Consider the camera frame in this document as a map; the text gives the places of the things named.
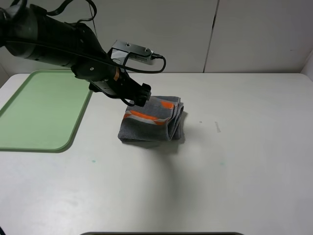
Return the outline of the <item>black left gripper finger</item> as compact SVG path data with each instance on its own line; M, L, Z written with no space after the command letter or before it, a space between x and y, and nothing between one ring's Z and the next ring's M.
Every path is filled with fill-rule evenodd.
M134 89L134 105L143 107L145 103L150 99L151 96L151 86L143 83L142 85L137 85Z

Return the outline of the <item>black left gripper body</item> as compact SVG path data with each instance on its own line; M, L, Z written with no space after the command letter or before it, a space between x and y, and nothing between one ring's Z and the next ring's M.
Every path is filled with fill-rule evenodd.
M89 66L89 89L103 93L110 98L134 99L134 89L138 84L120 68L105 70L102 67Z

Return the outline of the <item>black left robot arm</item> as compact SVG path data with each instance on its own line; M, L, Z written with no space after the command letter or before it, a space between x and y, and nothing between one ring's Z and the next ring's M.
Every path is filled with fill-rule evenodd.
M60 22L39 6L1 8L0 45L15 57L69 68L92 91L127 105L143 107L151 96L151 87L131 79L86 24Z

